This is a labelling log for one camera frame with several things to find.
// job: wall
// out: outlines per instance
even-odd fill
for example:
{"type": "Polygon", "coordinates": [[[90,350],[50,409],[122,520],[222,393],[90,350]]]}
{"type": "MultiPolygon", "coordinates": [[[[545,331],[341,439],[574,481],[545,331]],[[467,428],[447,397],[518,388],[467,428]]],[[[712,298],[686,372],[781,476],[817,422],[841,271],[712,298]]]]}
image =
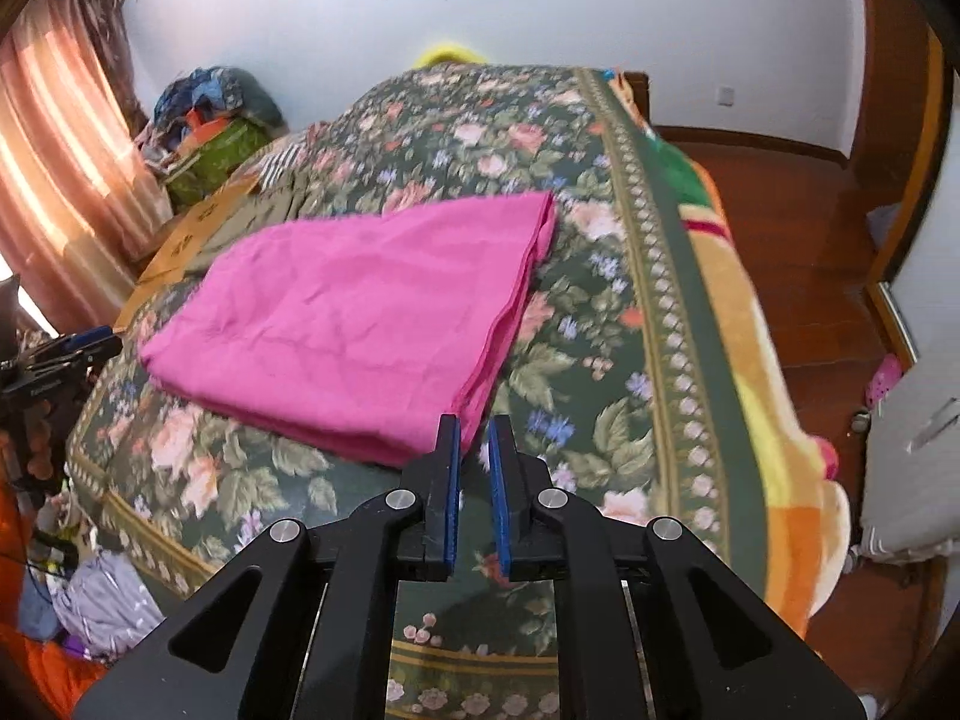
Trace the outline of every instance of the wall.
{"type": "Polygon", "coordinates": [[[862,0],[127,0],[124,11],[146,108],[178,74],[233,64],[294,128],[453,40],[493,62],[648,71],[659,124],[848,153],[863,76],[862,0]],[[716,105],[718,85],[736,89],[733,108],[716,105]]]}
{"type": "MultiPolygon", "coordinates": [[[[960,77],[954,76],[960,92],[960,77]]],[[[920,231],[891,290],[920,354],[960,327],[957,290],[960,230],[960,98],[954,98],[947,147],[920,231]]]]}

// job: orange curtain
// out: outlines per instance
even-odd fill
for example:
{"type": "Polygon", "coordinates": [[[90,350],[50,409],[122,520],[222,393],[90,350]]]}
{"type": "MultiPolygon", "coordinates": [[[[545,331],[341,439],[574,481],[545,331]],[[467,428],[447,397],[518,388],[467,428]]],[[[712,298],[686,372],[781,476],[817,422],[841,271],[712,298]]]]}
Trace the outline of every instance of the orange curtain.
{"type": "Polygon", "coordinates": [[[78,0],[32,0],[0,45],[0,254],[59,332],[111,324],[170,218],[78,0]]]}

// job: folded pink fabric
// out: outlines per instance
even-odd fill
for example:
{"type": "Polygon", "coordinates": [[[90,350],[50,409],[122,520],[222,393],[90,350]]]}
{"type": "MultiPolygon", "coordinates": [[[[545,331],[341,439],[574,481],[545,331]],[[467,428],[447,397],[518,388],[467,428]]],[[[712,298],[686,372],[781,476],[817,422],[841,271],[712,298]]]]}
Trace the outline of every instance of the folded pink fabric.
{"type": "Polygon", "coordinates": [[[552,196],[526,193],[270,227],[141,359],[165,389],[347,459],[402,466],[442,413],[466,449],[553,225],[552,196]]]}

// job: brown curtain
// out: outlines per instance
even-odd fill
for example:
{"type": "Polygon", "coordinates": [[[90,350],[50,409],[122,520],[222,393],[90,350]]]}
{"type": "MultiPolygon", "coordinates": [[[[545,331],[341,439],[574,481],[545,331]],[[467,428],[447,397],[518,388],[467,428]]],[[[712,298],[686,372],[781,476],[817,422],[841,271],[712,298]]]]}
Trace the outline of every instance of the brown curtain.
{"type": "Polygon", "coordinates": [[[147,124],[140,101],[133,93],[133,62],[120,0],[77,0],[93,50],[123,112],[130,134],[136,136],[147,124]]]}
{"type": "Polygon", "coordinates": [[[78,0],[31,0],[0,44],[0,254],[59,331],[110,324],[167,218],[78,0]]]}

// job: wall socket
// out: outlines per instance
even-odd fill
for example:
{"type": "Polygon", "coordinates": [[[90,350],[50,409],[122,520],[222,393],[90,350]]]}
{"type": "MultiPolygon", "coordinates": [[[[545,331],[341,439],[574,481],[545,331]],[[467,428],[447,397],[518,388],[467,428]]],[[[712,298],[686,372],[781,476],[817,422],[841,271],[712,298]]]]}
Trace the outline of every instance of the wall socket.
{"type": "Polygon", "coordinates": [[[717,87],[717,105],[730,108],[733,105],[733,86],[717,87]]]}

